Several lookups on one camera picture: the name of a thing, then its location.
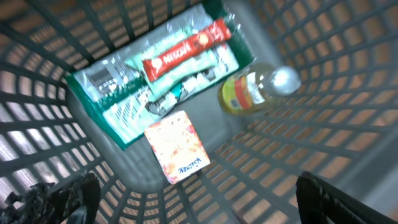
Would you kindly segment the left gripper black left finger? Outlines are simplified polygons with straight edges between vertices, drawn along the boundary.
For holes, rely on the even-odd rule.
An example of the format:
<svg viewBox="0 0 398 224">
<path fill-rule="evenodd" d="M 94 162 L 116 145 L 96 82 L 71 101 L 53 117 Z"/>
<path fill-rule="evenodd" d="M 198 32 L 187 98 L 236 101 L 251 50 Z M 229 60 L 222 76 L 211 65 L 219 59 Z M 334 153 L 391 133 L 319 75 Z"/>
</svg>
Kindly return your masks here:
<svg viewBox="0 0 398 224">
<path fill-rule="evenodd" d="M 101 201 L 100 182 L 85 172 L 67 185 L 54 190 L 55 184 L 39 182 L 24 195 L 11 192 L 1 209 L 1 223 L 94 223 Z"/>
</svg>

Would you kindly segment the red Nescafe stick sachet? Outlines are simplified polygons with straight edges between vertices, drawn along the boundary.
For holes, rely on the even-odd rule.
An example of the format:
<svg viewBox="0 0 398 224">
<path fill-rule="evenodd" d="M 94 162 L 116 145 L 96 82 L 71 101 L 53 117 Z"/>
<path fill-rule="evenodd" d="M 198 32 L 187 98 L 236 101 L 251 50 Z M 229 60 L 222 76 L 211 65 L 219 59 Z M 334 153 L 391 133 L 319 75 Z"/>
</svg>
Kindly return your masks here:
<svg viewBox="0 0 398 224">
<path fill-rule="evenodd" d="M 154 82 L 184 61 L 232 38 L 223 18 L 176 43 L 160 55 L 142 61 L 147 78 Z"/>
</svg>

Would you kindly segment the yellow Vim liquid bottle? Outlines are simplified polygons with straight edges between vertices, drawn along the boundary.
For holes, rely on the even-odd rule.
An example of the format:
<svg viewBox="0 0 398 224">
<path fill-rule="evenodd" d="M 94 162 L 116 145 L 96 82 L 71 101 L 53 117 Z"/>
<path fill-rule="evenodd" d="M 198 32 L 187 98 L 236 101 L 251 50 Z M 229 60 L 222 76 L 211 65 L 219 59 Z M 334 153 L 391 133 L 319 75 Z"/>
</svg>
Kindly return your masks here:
<svg viewBox="0 0 398 224">
<path fill-rule="evenodd" d="M 282 104 L 301 84 L 299 74 L 292 67 L 253 63 L 223 82 L 218 101 L 221 109 L 229 114 L 257 113 Z"/>
</svg>

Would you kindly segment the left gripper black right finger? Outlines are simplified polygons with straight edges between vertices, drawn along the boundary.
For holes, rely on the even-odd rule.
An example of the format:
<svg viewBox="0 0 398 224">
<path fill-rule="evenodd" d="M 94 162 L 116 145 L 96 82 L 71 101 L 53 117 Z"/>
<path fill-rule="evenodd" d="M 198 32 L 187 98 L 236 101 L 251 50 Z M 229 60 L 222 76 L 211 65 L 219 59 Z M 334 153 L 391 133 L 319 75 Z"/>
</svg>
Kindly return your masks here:
<svg viewBox="0 0 398 224">
<path fill-rule="evenodd" d="M 308 171 L 296 181 L 302 224 L 397 224 Z"/>
</svg>

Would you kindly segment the green snack packet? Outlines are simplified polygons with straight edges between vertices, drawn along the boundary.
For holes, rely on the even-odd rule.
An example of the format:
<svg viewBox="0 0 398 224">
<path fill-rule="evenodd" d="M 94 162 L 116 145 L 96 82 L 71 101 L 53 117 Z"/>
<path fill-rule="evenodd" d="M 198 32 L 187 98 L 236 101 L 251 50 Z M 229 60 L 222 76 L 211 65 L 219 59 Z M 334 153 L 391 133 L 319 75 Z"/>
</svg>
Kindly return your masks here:
<svg viewBox="0 0 398 224">
<path fill-rule="evenodd" d="M 218 63 L 183 78 L 157 101 L 149 101 L 150 90 L 144 77 L 124 61 L 182 27 L 191 26 L 196 34 L 220 18 L 232 32 L 232 38 L 209 49 Z M 187 9 L 99 62 L 67 76 L 66 81 L 89 117 L 121 149 L 126 149 L 176 105 L 217 85 L 253 59 L 235 15 L 224 9 L 222 3 L 210 1 Z"/>
</svg>

